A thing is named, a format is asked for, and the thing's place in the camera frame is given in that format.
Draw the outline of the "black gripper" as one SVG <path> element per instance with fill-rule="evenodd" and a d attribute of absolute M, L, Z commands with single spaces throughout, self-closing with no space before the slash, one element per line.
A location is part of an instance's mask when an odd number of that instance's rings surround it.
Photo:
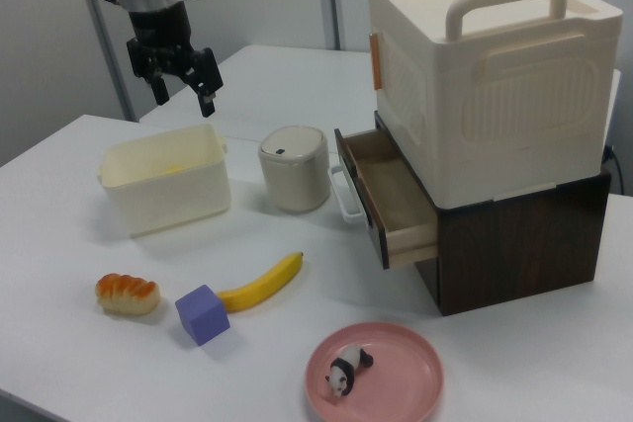
<path fill-rule="evenodd" d="M 185 4 L 180 1 L 157 11 L 129 12 L 129 16 L 135 32 L 127 42 L 133 74 L 150 87 L 155 103 L 162 106 L 169 100 L 162 72 L 185 75 L 186 84 L 197 95 L 202 117 L 211 116 L 222 76 L 210 48 L 193 50 Z"/>

